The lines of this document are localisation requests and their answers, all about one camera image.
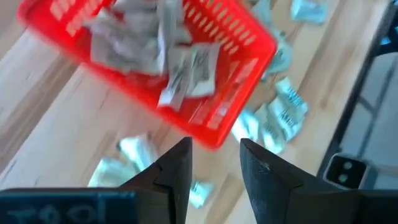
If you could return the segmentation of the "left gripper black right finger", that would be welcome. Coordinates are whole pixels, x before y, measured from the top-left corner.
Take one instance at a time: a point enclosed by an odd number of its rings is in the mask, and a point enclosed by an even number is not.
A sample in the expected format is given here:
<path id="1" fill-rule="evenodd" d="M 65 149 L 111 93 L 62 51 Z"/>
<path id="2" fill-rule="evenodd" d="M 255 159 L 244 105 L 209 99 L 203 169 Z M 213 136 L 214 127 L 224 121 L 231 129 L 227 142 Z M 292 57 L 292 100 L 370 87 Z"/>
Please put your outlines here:
<path id="1" fill-rule="evenodd" d="M 313 178 L 254 141 L 240 141 L 240 164 L 257 224 L 285 224 L 290 195 Z"/>

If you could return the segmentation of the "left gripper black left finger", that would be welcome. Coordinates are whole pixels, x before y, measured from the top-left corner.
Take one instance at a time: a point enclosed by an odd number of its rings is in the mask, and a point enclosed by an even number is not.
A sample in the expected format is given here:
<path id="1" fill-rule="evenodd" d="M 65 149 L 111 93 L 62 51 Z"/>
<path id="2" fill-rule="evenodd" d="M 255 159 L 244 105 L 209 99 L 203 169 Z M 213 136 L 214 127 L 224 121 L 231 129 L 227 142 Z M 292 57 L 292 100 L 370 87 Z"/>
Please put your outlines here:
<path id="1" fill-rule="evenodd" d="M 123 183 L 131 195 L 117 206 L 117 224 L 185 224 L 192 183 L 192 138 L 184 137 Z"/>

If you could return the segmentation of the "green white stevia packet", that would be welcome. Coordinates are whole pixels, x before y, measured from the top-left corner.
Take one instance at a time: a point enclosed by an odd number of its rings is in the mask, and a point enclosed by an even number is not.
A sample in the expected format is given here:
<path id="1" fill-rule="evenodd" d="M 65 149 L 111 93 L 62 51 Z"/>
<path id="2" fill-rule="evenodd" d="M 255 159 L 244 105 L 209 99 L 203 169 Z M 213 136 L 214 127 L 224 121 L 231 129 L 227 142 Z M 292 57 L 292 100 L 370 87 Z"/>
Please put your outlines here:
<path id="1" fill-rule="evenodd" d="M 157 146 L 148 133 L 123 138 L 118 142 L 117 147 L 139 172 L 148 168 L 159 158 Z"/>
<path id="2" fill-rule="evenodd" d="M 292 0 L 290 16 L 294 21 L 323 24 L 328 15 L 327 0 Z"/>
<path id="3" fill-rule="evenodd" d="M 211 195 L 214 185 L 209 182 L 194 180 L 190 187 L 189 202 L 195 208 L 201 208 Z"/>
<path id="4" fill-rule="evenodd" d="M 153 37 L 161 27 L 165 35 L 173 37 L 177 43 L 189 44 L 192 35 L 183 22 L 182 0 L 116 0 L 110 7 L 101 8 L 83 25 L 89 29 L 107 25 Z"/>
<path id="5" fill-rule="evenodd" d="M 88 187 L 118 187 L 137 174 L 134 166 L 117 159 L 102 158 L 88 182 Z"/>
<path id="6" fill-rule="evenodd" d="M 165 72 L 164 51 L 159 49 L 157 39 L 138 40 L 115 35 L 105 38 L 93 34 L 90 59 L 93 63 L 121 73 L 139 72 L 161 76 Z"/>
<path id="7" fill-rule="evenodd" d="M 285 35 L 277 29 L 271 29 L 272 34 L 277 40 L 277 52 L 266 71 L 263 73 L 261 80 L 264 81 L 269 75 L 286 71 L 292 61 L 292 48 L 285 41 Z"/>
<path id="8" fill-rule="evenodd" d="M 264 141 L 264 146 L 267 150 L 274 154 L 280 154 L 286 145 L 284 132 L 279 126 L 275 116 L 268 109 L 267 104 L 263 104 L 254 113 L 259 120 L 260 133 Z"/>
<path id="9" fill-rule="evenodd" d="M 241 139 L 256 142 L 259 139 L 259 120 L 252 111 L 243 109 L 234 122 L 231 133 L 238 142 Z"/>
<path id="10" fill-rule="evenodd" d="M 192 45 L 192 67 L 186 96 L 200 98 L 215 93 L 219 43 L 200 42 Z"/>
<path id="11" fill-rule="evenodd" d="M 271 0 L 251 0 L 251 12 L 255 17 L 265 23 L 272 24 Z"/>
<path id="12" fill-rule="evenodd" d="M 178 111 L 183 99 L 187 94 L 191 69 L 192 69 L 192 48 L 178 46 L 168 51 L 169 81 L 162 90 L 158 107 L 172 108 Z"/>
<path id="13" fill-rule="evenodd" d="M 277 115 L 284 125 L 286 140 L 291 140 L 303 126 L 308 105 L 296 92 L 288 77 L 284 77 L 275 84 L 277 97 L 282 103 L 282 111 Z"/>

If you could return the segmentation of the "red slotted plastic basket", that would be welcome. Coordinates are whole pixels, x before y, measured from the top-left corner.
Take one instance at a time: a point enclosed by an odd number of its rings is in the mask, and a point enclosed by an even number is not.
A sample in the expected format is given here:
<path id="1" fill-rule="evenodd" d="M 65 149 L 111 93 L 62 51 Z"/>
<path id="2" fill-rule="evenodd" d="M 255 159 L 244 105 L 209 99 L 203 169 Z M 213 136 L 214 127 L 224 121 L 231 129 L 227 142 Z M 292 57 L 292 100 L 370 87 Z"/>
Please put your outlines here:
<path id="1" fill-rule="evenodd" d="M 109 85 L 134 98 L 202 144 L 216 149 L 229 134 L 277 48 L 272 34 L 237 0 L 183 0 L 193 41 L 221 45 L 213 96 L 187 99 L 178 111 L 159 108 L 166 79 L 123 75 L 90 59 L 85 19 L 115 0 L 22 0 L 18 18 L 39 37 L 74 58 Z"/>

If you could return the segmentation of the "black aluminium table frame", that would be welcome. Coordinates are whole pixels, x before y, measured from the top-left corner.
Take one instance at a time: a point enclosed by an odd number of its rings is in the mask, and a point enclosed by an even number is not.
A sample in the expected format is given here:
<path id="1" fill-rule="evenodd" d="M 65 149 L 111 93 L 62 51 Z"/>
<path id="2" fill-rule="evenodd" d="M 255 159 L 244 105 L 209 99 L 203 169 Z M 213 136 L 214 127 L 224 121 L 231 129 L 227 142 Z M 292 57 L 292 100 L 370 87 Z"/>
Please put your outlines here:
<path id="1" fill-rule="evenodd" d="M 366 187 L 398 189 L 398 0 L 384 14 L 318 170 L 333 156 L 366 161 Z"/>

